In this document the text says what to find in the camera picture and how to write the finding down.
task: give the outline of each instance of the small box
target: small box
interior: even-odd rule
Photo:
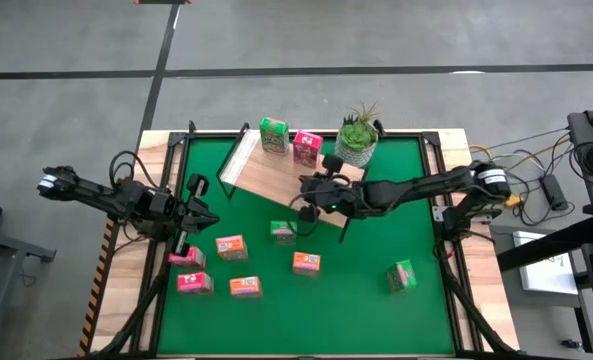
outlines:
[[[216,239],[218,255],[225,261],[246,261],[248,258],[247,245],[243,235],[234,235]]]
[[[323,146],[323,138],[298,130],[293,145],[294,162],[315,169],[320,148]]]
[[[292,270],[300,275],[318,275],[320,271],[320,255],[294,253]]]
[[[387,270],[387,282],[393,292],[416,287],[416,275],[412,262],[403,260],[395,263]]]
[[[229,289],[234,297],[260,297],[263,289],[258,276],[229,280]]]
[[[184,294],[211,294],[214,292],[214,279],[204,272],[178,275],[176,289]]]
[[[289,150],[289,127],[286,123],[264,117],[260,121],[263,150],[285,156]]]
[[[169,254],[169,262],[185,268],[205,269],[207,267],[207,256],[196,246],[190,246],[187,256]]]
[[[295,221],[290,221],[292,228],[298,231]],[[276,244],[293,245],[296,244],[296,234],[289,228],[287,221],[273,220],[270,223],[270,233],[274,237]]]

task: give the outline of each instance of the potted plant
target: potted plant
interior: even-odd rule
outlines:
[[[374,112],[376,103],[365,108],[361,102],[362,110],[351,109],[352,113],[343,118],[336,136],[335,155],[344,162],[357,167],[367,165],[374,154],[378,142],[378,131],[372,125],[378,115]]]

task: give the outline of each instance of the white pot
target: white pot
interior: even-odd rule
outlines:
[[[364,167],[367,165],[367,163],[369,163],[369,160],[371,160],[372,155],[374,154],[374,150],[376,149],[377,143],[378,135],[376,135],[376,141],[374,141],[374,143],[371,146],[361,151],[356,151],[343,142],[343,136],[341,134],[341,130],[339,130],[338,134],[336,135],[336,150],[334,151],[334,155],[343,159],[343,161],[347,164],[356,167]]]

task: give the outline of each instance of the pink box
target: pink box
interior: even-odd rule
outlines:
[[[204,272],[178,275],[176,289],[185,294],[211,294],[214,292],[214,280]]]
[[[196,246],[190,246],[187,256],[169,254],[169,263],[180,267],[205,269],[207,256]]]
[[[293,145],[294,162],[315,169],[320,148],[323,146],[323,138],[298,130]]]

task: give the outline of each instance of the yellow and black tape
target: yellow and black tape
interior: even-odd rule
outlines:
[[[94,336],[94,330],[96,329],[96,322],[98,321],[98,312],[100,311],[105,283],[107,282],[107,275],[109,274],[111,265],[110,254],[113,253],[116,235],[118,234],[118,227],[119,225],[115,226],[115,223],[112,220],[107,220],[105,233],[103,234],[103,244],[101,245],[98,264],[96,265],[96,274],[94,274],[91,295],[89,296],[89,303],[87,304],[85,322],[83,323],[83,335],[80,339],[77,353],[79,357],[88,355],[91,349],[92,338]]]

